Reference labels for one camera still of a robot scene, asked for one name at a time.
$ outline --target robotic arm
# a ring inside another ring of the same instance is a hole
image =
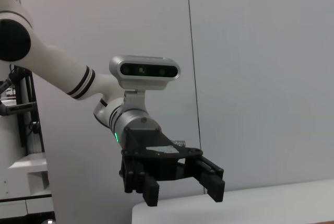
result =
[[[143,193],[149,206],[158,203],[157,181],[194,177],[221,202],[223,170],[196,148],[169,140],[145,107],[146,90],[163,90],[180,76],[172,60],[157,57],[116,56],[111,75],[97,74],[76,63],[59,49],[47,46],[32,29],[32,20],[16,0],[0,0],[0,61],[31,70],[77,100],[96,93],[102,99],[94,110],[96,119],[110,128],[122,147],[125,192]],[[185,158],[185,164],[178,163]]]

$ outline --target white wall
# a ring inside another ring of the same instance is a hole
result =
[[[334,0],[190,0],[204,154],[226,188],[334,177]]]
[[[181,78],[147,93],[147,109],[170,139],[199,147],[187,0],[21,0],[45,43],[95,71],[117,54],[170,57]],[[57,223],[129,223],[141,195],[125,194],[121,148],[93,116],[100,97],[71,99],[35,77]],[[160,195],[200,194],[195,179],[160,183]]]

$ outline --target gray wall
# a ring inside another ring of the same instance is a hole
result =
[[[181,78],[147,93],[147,109],[171,139],[199,147],[188,0],[21,0],[45,43],[95,71],[112,56],[170,57]],[[59,223],[129,223],[141,195],[125,194],[121,148],[95,120],[100,96],[78,102],[35,78],[51,190]],[[160,195],[200,194],[194,179],[160,183]]]
[[[190,0],[204,154],[228,190],[334,177],[334,0]]]

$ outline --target white table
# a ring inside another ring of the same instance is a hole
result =
[[[140,203],[132,224],[315,223],[334,220],[334,180],[225,192],[215,203],[208,195]]]

